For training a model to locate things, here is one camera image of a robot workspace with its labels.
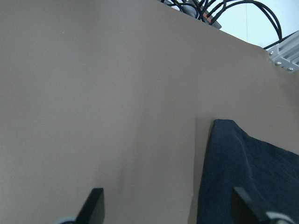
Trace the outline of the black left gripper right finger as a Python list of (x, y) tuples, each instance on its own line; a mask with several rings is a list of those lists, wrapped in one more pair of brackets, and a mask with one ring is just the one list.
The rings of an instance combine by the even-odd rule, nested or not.
[(272, 224), (266, 212), (242, 187), (233, 187), (231, 195), (231, 217), (235, 224)]

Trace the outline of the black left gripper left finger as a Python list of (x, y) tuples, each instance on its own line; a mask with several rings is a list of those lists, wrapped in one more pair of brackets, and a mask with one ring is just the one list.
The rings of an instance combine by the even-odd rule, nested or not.
[(104, 190), (93, 188), (84, 205), (78, 213), (76, 224), (102, 224), (104, 223)]

